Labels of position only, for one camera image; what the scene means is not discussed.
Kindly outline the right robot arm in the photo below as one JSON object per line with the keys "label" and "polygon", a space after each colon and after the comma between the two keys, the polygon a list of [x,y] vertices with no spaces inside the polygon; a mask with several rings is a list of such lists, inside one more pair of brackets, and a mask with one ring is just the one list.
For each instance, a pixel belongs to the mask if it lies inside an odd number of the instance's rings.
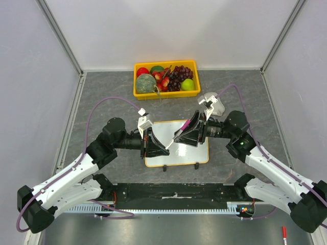
{"label": "right robot arm", "polygon": [[294,223],[308,233],[325,226],[326,182],[315,183],[287,167],[261,146],[248,129],[244,112],[232,111],[225,121],[217,121],[196,111],[192,119],[174,133],[173,141],[197,147],[209,137],[229,139],[228,152],[271,181],[267,184],[245,174],[235,182],[234,195],[238,200],[264,201],[290,215]]}

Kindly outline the white marker with magenta cap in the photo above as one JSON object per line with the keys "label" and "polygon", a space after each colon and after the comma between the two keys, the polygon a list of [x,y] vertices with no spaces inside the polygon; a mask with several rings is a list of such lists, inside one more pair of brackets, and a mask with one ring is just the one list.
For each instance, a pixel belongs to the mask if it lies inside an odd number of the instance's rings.
{"label": "white marker with magenta cap", "polygon": [[177,131],[177,133],[174,135],[174,137],[171,139],[171,141],[168,143],[168,145],[165,147],[166,150],[170,148],[170,146],[174,143],[174,140],[181,135],[181,133],[188,127],[188,125],[191,123],[191,120],[188,119],[185,121],[183,126]]}

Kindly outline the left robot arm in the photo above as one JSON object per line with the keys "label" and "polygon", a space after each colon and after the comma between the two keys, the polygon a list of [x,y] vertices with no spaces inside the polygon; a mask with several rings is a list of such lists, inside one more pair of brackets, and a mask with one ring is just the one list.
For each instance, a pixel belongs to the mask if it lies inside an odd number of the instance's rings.
{"label": "left robot arm", "polygon": [[108,200],[112,184],[97,172],[118,156],[117,149],[139,150],[141,158],[168,156],[170,152],[155,137],[148,116],[140,120],[146,128],[128,133],[123,119],[110,119],[96,140],[70,165],[33,188],[22,186],[17,191],[17,230],[36,234],[75,205]]}

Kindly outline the yellow framed whiteboard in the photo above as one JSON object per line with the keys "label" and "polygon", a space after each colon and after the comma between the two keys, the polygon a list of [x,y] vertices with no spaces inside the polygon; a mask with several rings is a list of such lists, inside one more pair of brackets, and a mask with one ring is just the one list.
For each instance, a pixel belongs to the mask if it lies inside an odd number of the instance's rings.
{"label": "yellow framed whiteboard", "polygon": [[[174,136],[174,132],[179,130],[186,120],[157,121],[152,129],[155,137],[164,145],[168,145]],[[205,141],[197,147],[181,143],[173,143],[169,147],[168,156],[158,156],[145,158],[146,167],[164,167],[178,165],[192,165],[196,163],[207,163],[209,161],[209,142]]]}

